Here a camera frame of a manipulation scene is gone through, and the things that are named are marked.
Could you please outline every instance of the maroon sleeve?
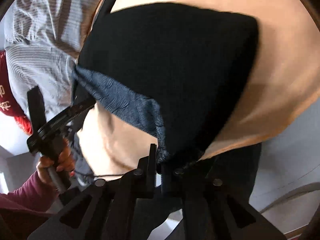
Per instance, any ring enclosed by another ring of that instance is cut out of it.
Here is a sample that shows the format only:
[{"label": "maroon sleeve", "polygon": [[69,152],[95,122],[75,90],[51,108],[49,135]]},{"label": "maroon sleeve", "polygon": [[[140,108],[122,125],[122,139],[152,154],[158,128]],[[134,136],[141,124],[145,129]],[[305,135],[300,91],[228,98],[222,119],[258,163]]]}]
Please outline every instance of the maroon sleeve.
[{"label": "maroon sleeve", "polygon": [[30,210],[46,212],[57,196],[58,192],[44,184],[35,172],[20,188],[8,193],[6,198]]}]

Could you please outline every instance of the dark blue garment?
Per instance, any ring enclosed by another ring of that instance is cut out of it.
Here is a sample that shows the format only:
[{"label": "dark blue garment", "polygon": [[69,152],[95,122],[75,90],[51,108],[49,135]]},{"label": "dark blue garment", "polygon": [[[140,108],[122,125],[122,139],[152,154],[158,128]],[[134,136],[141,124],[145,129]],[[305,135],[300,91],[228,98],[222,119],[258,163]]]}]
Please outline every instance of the dark blue garment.
[{"label": "dark blue garment", "polygon": [[106,110],[158,140],[158,152],[166,153],[165,129],[160,106],[153,99],[135,93],[117,80],[77,65],[72,77]]}]

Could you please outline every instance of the human hand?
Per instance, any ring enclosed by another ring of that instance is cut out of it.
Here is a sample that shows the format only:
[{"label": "human hand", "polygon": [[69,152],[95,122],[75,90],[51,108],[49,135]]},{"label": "human hand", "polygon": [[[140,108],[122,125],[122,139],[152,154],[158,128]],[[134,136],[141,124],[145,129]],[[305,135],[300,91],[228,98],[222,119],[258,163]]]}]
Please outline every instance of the human hand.
[{"label": "human hand", "polygon": [[[65,147],[59,155],[59,166],[57,167],[57,172],[59,171],[72,171],[75,168],[75,162],[70,155],[71,151],[70,148],[68,147],[68,142],[67,140],[64,140]],[[49,173],[46,168],[49,168],[54,164],[54,161],[51,160],[50,158],[46,156],[41,156],[39,159],[39,162],[37,164],[37,172],[39,175],[40,180],[47,185],[51,185],[54,187],[54,184],[49,176]]]}]

